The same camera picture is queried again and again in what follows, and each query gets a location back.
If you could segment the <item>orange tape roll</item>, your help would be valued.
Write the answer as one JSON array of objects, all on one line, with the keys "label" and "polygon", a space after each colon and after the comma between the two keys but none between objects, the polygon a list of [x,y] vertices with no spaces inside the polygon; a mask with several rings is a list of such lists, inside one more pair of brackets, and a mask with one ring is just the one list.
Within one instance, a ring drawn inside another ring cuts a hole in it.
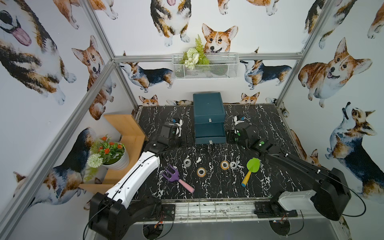
[{"label": "orange tape roll", "polygon": [[198,168],[197,170],[197,175],[200,178],[203,178],[206,175],[206,169],[205,168]]},{"label": "orange tape roll", "polygon": [[220,163],[220,167],[221,167],[222,170],[226,171],[226,170],[228,170],[230,168],[230,164],[229,164],[228,161],[222,161]]}]

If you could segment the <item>fern and white flowers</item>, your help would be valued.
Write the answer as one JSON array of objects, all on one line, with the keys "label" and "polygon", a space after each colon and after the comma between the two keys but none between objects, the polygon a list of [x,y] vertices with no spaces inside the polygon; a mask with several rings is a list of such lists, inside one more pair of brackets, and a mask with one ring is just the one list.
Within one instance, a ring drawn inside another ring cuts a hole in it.
[{"label": "fern and white flowers", "polygon": [[182,57],[180,64],[190,70],[196,69],[198,66],[209,65],[210,61],[204,52],[202,39],[198,35],[195,39],[195,47],[189,48]]}]

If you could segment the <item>purple toy garden fork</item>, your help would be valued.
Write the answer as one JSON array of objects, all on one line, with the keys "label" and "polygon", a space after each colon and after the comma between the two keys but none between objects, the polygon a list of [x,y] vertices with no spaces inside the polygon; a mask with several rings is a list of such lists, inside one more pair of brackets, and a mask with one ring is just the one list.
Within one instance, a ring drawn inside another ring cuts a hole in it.
[{"label": "purple toy garden fork", "polygon": [[191,194],[195,192],[195,189],[192,186],[180,179],[179,171],[174,166],[169,165],[169,167],[165,169],[161,175],[169,182],[180,183]]}]

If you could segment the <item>potted red flower plant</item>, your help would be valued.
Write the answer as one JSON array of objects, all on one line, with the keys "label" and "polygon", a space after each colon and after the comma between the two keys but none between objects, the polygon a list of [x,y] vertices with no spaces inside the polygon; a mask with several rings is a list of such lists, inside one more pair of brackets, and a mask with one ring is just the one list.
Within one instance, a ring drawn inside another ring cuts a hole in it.
[{"label": "potted red flower plant", "polygon": [[114,142],[105,135],[93,143],[87,159],[85,182],[90,181],[98,173],[100,167],[109,170],[123,170],[130,163],[130,157],[124,144]]}]

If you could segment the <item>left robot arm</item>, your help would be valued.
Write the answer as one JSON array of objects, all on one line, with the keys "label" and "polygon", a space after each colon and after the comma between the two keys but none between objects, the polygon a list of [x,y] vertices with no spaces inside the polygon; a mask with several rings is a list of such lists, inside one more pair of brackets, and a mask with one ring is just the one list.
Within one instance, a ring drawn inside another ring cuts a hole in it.
[{"label": "left robot arm", "polygon": [[158,220],[162,213],[161,200],[152,196],[137,202],[133,198],[150,174],[160,167],[167,180],[175,180],[176,169],[166,165],[165,155],[187,145],[179,118],[165,122],[160,134],[150,141],[139,160],[106,193],[96,193],[90,201],[89,220],[85,230],[93,230],[108,240],[121,240],[130,226],[142,220]]}]

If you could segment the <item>clear tape roll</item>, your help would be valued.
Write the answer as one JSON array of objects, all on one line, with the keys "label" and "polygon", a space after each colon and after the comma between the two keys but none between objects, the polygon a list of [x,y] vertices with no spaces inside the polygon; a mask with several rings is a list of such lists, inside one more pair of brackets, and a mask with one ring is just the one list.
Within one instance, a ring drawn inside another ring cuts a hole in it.
[{"label": "clear tape roll", "polygon": [[232,170],[237,169],[238,168],[238,164],[236,162],[230,162],[230,168]]},{"label": "clear tape roll", "polygon": [[183,165],[186,167],[186,168],[189,168],[191,165],[192,165],[192,161],[191,159],[187,158],[183,161]]}]

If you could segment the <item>green toy shovel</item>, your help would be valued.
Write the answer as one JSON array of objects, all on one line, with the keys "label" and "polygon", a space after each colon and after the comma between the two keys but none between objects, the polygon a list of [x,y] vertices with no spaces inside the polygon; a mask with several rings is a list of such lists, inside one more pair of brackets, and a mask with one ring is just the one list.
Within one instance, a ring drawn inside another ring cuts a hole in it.
[{"label": "green toy shovel", "polygon": [[258,158],[252,158],[250,159],[248,162],[247,162],[247,169],[248,169],[248,173],[245,175],[241,185],[242,187],[246,187],[247,184],[248,184],[248,181],[251,177],[251,174],[252,173],[256,173],[259,171],[260,169],[260,159]]}]

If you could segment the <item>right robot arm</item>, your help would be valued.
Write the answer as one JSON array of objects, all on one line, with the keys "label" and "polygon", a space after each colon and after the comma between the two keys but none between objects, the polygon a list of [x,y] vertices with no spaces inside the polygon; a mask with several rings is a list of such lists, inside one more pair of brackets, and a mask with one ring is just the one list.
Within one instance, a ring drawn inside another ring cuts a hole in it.
[{"label": "right robot arm", "polygon": [[259,138],[256,127],[249,123],[236,124],[233,130],[226,131],[226,138],[229,144],[236,144],[247,153],[256,154],[260,160],[287,170],[308,186],[306,191],[276,193],[271,199],[272,211],[316,210],[332,221],[341,218],[351,199],[351,191],[340,170],[314,166],[277,144]]}]

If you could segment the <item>teal drawer cabinet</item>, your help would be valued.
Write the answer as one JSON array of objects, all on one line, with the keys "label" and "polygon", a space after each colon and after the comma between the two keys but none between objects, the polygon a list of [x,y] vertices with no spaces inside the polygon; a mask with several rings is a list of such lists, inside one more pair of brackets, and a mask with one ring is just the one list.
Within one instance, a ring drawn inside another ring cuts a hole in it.
[{"label": "teal drawer cabinet", "polygon": [[226,111],[220,93],[193,94],[195,143],[213,145],[226,142]]}]

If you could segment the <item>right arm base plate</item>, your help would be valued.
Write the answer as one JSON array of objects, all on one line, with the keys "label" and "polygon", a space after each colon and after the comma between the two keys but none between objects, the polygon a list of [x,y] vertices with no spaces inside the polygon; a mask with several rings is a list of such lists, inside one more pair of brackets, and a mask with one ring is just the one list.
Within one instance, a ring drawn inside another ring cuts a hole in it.
[{"label": "right arm base plate", "polygon": [[298,216],[296,210],[287,211],[283,209],[277,203],[271,202],[254,202],[255,210],[254,214],[258,216],[258,218],[294,218]]}]

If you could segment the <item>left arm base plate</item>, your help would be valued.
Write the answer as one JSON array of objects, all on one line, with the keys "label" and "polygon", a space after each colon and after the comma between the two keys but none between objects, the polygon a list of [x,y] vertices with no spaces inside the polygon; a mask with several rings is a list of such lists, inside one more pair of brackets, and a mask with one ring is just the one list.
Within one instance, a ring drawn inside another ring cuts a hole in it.
[{"label": "left arm base plate", "polygon": [[175,204],[160,204],[156,205],[151,211],[149,220],[151,221],[173,221],[175,219],[176,205]]}]

